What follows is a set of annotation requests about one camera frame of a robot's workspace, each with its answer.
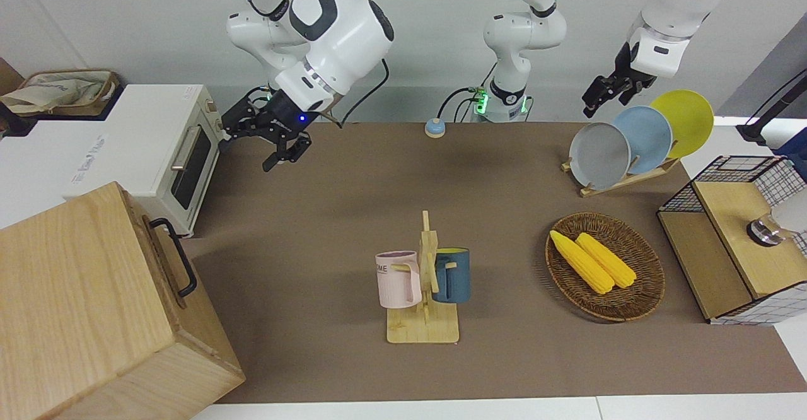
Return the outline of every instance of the yellow corn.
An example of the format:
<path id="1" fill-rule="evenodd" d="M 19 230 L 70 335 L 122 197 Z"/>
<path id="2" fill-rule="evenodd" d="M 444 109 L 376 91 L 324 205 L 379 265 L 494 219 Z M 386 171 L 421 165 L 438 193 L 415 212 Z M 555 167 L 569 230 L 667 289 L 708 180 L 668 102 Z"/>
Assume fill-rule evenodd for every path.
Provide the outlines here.
<path id="1" fill-rule="evenodd" d="M 609 293 L 613 289 L 613 279 L 600 267 L 599 263 L 578 247 L 569 237 L 558 231 L 550 231 L 552 241 L 571 268 L 579 274 L 597 294 Z"/>
<path id="2" fill-rule="evenodd" d="M 619 256 L 616 256 L 613 251 L 597 242 L 597 239 L 594 239 L 591 235 L 580 233 L 575 242 L 602 265 L 602 268 L 620 288 L 627 288 L 636 281 L 636 272 L 628 267 L 622 259 L 619 259 Z"/>

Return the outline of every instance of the oven door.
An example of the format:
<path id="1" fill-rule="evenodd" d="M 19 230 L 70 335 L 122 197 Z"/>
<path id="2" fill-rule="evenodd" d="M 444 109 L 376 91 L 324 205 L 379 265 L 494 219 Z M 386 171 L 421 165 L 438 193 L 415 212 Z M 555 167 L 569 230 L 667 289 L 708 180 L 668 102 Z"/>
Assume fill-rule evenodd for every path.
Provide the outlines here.
<path id="1" fill-rule="evenodd" d="M 181 208 L 179 216 L 193 225 L 199 204 L 210 181 L 211 171 L 219 153 L 216 133 L 211 129 L 201 108 L 194 107 L 194 117 L 185 130 L 176 157 L 171 163 L 173 180 L 166 191 L 170 202 Z"/>

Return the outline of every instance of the green led light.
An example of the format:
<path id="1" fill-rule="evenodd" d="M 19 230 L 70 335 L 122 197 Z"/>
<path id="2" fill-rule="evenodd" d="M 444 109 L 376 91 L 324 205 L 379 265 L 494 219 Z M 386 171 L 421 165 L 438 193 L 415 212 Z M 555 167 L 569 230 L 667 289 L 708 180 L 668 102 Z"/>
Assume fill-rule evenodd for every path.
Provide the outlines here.
<path id="1" fill-rule="evenodd" d="M 480 92 L 476 99 L 476 114 L 484 115 L 487 110 L 487 93 Z"/>

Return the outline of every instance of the woven tray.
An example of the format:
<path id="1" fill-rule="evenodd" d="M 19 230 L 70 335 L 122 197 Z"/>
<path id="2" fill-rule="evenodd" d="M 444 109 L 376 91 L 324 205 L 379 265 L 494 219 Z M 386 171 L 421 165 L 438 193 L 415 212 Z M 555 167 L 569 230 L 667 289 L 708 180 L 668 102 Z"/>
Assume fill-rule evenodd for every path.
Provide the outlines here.
<path id="1" fill-rule="evenodd" d="M 582 311 L 593 316 L 625 322 L 652 313 L 664 297 L 664 271 L 658 256 L 644 237 L 619 219 L 600 213 L 576 213 L 560 219 L 552 227 L 570 239 L 585 231 L 610 248 L 636 272 L 628 288 L 614 287 L 600 295 L 588 287 L 563 259 L 547 235 L 547 267 L 561 293 Z"/>

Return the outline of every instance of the wooden mug stand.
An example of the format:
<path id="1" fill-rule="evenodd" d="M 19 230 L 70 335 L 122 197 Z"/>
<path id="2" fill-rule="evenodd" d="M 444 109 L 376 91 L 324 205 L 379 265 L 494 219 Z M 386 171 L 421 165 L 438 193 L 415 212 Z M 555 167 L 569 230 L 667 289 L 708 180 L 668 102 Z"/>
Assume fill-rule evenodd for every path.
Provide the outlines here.
<path id="1" fill-rule="evenodd" d="M 423 231 L 418 252 L 421 269 L 423 300 L 409 308 L 390 308 L 386 311 L 386 340 L 391 343 L 458 342 L 459 321 L 456 304 L 436 302 L 432 293 L 438 293 L 438 275 L 434 261 L 438 255 L 438 232 L 430 230 L 429 211 L 423 211 Z M 406 265 L 396 270 L 409 270 Z"/>
<path id="2" fill-rule="evenodd" d="M 678 141 L 673 141 L 670 147 L 670 150 L 675 147 Z M 668 158 L 665 159 L 664 162 L 658 165 L 657 168 L 651 171 L 647 171 L 646 173 L 641 173 L 640 175 L 625 175 L 621 181 L 617 182 L 616 185 L 610 188 L 606 188 L 605 190 L 595 190 L 591 184 L 585 185 L 583 188 L 580 189 L 580 196 L 583 198 L 588 198 L 588 196 L 599 195 L 600 193 L 605 193 L 606 191 L 616 190 L 617 188 L 627 187 L 628 185 L 637 184 L 638 182 L 642 182 L 648 180 L 650 178 L 656 178 L 660 175 L 666 175 L 666 173 L 670 172 L 672 167 L 678 164 L 680 158 Z M 628 170 L 632 168 L 636 162 L 639 161 L 639 156 L 635 156 L 633 161 L 631 161 L 630 165 L 628 166 Z M 563 172 L 571 171 L 571 157 L 563 162 L 560 165 L 560 169 Z"/>

